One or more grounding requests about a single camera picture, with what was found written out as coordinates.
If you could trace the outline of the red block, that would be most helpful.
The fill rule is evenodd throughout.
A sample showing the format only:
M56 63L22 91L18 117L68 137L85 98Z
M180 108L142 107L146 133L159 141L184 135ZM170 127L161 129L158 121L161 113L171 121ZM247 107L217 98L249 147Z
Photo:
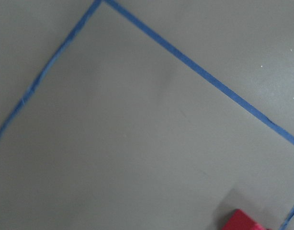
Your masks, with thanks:
M266 230L261 224L252 219L243 210L236 209L222 230Z

